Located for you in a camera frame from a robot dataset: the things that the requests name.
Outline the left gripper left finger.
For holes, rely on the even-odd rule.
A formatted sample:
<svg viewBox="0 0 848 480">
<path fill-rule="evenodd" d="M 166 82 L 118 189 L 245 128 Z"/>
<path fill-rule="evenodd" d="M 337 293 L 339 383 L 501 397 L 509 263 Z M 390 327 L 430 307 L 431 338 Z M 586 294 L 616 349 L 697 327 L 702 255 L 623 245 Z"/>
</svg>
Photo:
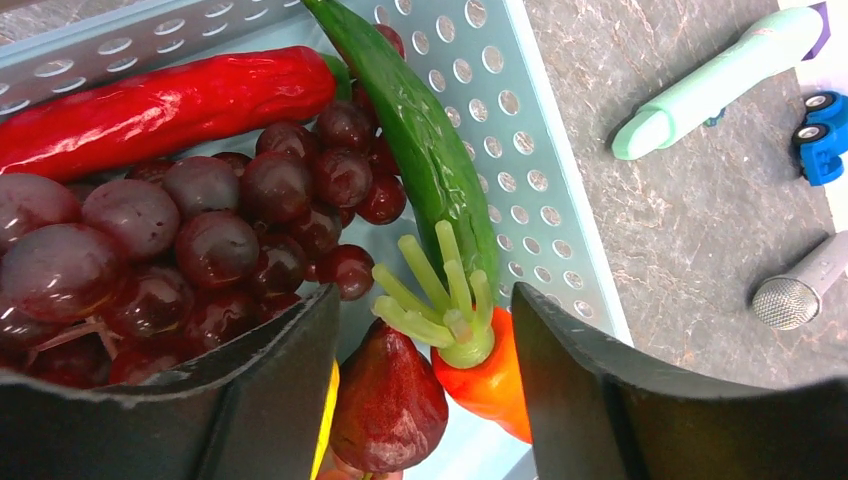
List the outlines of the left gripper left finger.
<svg viewBox="0 0 848 480">
<path fill-rule="evenodd" d="M 138 386 L 1 376 L 5 479 L 307 479 L 340 326 L 323 286 Z"/>
</svg>

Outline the orange toy carrot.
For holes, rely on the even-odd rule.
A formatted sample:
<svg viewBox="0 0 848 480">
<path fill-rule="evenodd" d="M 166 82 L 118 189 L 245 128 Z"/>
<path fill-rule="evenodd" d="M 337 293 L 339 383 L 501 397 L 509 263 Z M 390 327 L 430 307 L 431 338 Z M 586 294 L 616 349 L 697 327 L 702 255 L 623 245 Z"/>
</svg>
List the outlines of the orange toy carrot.
<svg viewBox="0 0 848 480">
<path fill-rule="evenodd" d="M 437 275 L 415 236 L 401 237 L 398 247 L 426 297 L 420 299 L 377 264 L 372 277 L 384 293 L 373 311 L 390 327 L 429 346 L 436 378 L 458 405 L 530 444 L 512 316 L 496 305 L 484 270 L 465 270 L 469 264 L 451 223 L 441 220 L 434 230 L 444 275 Z"/>
</svg>

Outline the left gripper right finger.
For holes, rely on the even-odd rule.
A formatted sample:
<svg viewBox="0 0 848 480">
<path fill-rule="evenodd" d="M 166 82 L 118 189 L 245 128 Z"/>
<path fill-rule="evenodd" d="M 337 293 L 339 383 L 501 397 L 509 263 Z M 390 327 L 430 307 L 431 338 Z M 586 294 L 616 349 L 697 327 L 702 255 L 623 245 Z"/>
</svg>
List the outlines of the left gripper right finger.
<svg viewBox="0 0 848 480">
<path fill-rule="evenodd" d="M 514 337 L 542 479 L 843 479 L 847 381 L 789 389 L 668 364 L 515 284 Z"/>
</svg>

